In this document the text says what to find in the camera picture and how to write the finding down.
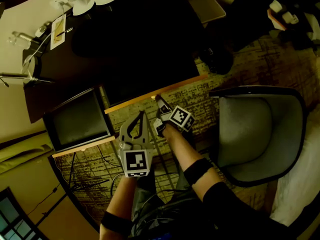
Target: floor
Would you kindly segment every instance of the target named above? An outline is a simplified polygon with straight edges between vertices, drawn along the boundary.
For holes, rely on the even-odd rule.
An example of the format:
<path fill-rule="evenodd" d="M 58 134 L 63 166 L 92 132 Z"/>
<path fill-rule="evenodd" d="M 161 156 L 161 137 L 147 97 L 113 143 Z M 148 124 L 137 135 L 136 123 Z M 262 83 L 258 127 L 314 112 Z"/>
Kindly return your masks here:
<path fill-rule="evenodd" d="M 219 104 L 214 98 L 209 98 L 210 90 L 243 85 L 290 87 L 301 93 L 307 108 L 312 110 L 315 104 L 320 101 L 320 74 L 316 67 L 316 60 L 317 57 L 311 49 L 296 51 L 290 43 L 279 44 L 276 39 L 263 36 L 241 51 L 234 53 L 234 64 L 228 74 L 210 73 L 209 77 L 204 80 L 163 93 L 162 96 L 173 107 L 179 105 L 194 115 L 196 122 L 193 126 L 193 138 L 196 148 L 207 156 L 209 148 L 218 143 L 216 133 L 219 121 Z M 196 64 L 201 73 L 209 72 L 207 66 L 200 60 L 196 61 Z M 109 115 L 115 131 L 119 132 L 122 123 L 140 110 L 145 110 L 147 118 L 152 124 L 155 120 L 157 105 L 152 99 L 146 99 Z M 157 138 L 154 130 L 150 129 L 149 136 L 154 145 L 153 164 L 156 175 L 173 173 L 155 177 L 157 191 L 173 189 L 177 183 L 178 175 L 174 174 L 177 169 L 172 152 L 165 140 Z M 119 164 L 116 156 L 116 141 L 102 144 L 99 147 L 107 161 Z M 70 176 L 72 159 L 73 154 L 56 158 L 56 164 L 67 181 Z M 100 223 L 110 202 L 111 181 L 121 172 L 121 167 L 110 165 L 102 159 L 96 146 L 75 154 L 74 180 L 77 183 L 92 184 L 110 179 L 100 185 L 75 192 L 77 199 L 97 224 Z M 222 174 L 221 176 L 245 203 L 257 210 L 263 207 L 267 184 L 242 188 L 230 184 Z M 172 192 L 162 192 L 159 193 L 159 196 L 164 202 L 168 202 L 172 194 Z"/>

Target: wooden desk edge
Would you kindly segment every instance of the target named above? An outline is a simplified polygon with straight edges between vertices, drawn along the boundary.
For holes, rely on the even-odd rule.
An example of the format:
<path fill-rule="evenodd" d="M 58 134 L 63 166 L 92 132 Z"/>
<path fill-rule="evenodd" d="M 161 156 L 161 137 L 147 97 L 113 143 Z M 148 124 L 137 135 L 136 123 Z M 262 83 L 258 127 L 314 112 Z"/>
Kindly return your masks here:
<path fill-rule="evenodd" d="M 64 155 L 67 155 L 67 154 L 70 154 L 70 153 L 73 153 L 73 152 L 76 152 L 76 151 L 85 150 L 85 149 L 88 149 L 88 148 L 91 148 L 91 147 L 94 147 L 94 146 L 97 146 L 97 145 L 100 145 L 100 144 L 103 144 L 103 143 L 112 142 L 115 139 L 116 139 L 115 136 L 110 136 L 110 137 L 103 138 L 103 139 L 100 139 L 100 140 L 97 140 L 97 141 L 94 141 L 94 142 L 91 142 L 91 143 L 88 143 L 88 144 L 85 144 L 85 145 L 82 145 L 82 146 L 77 146 L 75 148 L 72 148 L 72 149 L 69 149 L 69 150 L 66 150 L 66 151 L 55 153 L 55 154 L 52 155 L 52 157 L 53 158 L 57 158 L 57 157 L 64 156 Z"/>
<path fill-rule="evenodd" d="M 162 94 L 162 93 L 164 93 L 164 92 L 168 92 L 168 91 L 171 91 L 171 90 L 173 90 L 173 89 L 177 89 L 177 88 L 179 88 L 179 87 L 182 87 L 182 86 L 185 86 L 185 85 L 188 85 L 188 84 L 191 84 L 191 83 L 194 83 L 194 82 L 197 82 L 197 81 L 206 79 L 207 77 L 208 77 L 207 74 L 201 74 L 201 75 L 198 75 L 198 76 L 189 78 L 189 79 L 187 79 L 187 80 L 174 83 L 174 84 L 172 84 L 172 85 L 163 87 L 163 88 L 158 89 L 158 90 L 154 90 L 154 91 L 149 92 L 149 93 L 147 93 L 147 94 L 144 94 L 144 95 L 142 95 L 142 96 L 139 96 L 139 97 L 130 99 L 130 100 L 128 100 L 128 101 L 126 101 L 126 102 L 123 102 L 123 103 L 121 103 L 121 104 L 119 104 L 119 105 L 115 105 L 115 106 L 113 106 L 113 107 L 107 108 L 106 110 L 104 110 L 104 113 L 105 113 L 105 114 L 108 114 L 108 113 L 117 111 L 117 110 L 119 110 L 119 109 L 125 108 L 126 106 L 129 106 L 129 105 L 132 105 L 132 104 L 134 104 L 134 103 L 143 101 L 143 100 L 145 100 L 145 99 L 147 99 L 147 98 L 150 98 L 150 97 L 152 97 L 152 96 L 159 95 L 159 94 Z"/>

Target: person's left arm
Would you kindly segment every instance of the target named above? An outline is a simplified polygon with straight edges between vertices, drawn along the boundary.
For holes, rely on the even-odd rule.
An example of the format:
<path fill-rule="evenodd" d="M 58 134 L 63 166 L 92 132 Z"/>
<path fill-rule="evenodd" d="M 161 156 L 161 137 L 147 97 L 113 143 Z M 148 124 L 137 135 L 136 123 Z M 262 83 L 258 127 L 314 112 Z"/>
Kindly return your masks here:
<path fill-rule="evenodd" d="M 118 221 L 123 220 L 125 223 L 131 221 L 136 185 L 136 178 L 127 178 L 125 176 L 121 178 L 113 198 L 106 209 L 106 212 L 109 213 L 109 221 L 104 220 L 106 227 L 102 224 L 100 225 L 100 240 L 124 240 L 128 238 L 128 236 L 111 229 L 122 228 L 122 225 L 116 225 Z"/>

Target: paper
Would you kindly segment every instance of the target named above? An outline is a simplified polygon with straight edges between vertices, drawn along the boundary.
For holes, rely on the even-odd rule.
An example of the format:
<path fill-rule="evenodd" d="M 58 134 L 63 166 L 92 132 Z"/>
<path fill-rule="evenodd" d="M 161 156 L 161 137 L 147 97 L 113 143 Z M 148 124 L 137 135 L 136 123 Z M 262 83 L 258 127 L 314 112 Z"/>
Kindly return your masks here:
<path fill-rule="evenodd" d="M 51 46 L 50 49 L 54 49 L 57 46 L 61 45 L 66 38 L 66 34 L 59 35 L 63 31 L 66 30 L 66 15 L 64 14 L 63 16 L 57 18 L 53 23 L 52 23 L 52 28 L 54 32 L 51 34 Z"/>

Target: black armband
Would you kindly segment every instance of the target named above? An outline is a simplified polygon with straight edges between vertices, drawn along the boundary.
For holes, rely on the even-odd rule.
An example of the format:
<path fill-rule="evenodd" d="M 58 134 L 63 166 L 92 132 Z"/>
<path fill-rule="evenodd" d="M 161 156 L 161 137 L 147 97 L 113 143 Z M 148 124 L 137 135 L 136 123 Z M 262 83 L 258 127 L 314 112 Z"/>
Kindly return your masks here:
<path fill-rule="evenodd" d="M 131 229 L 133 227 L 133 222 L 131 220 L 120 218 L 107 211 L 104 213 L 101 224 L 106 229 L 119 233 L 126 237 L 130 235 Z"/>
<path fill-rule="evenodd" d="M 197 160 L 191 166 L 188 167 L 183 173 L 192 186 L 195 184 L 212 166 L 212 164 L 205 158 Z"/>

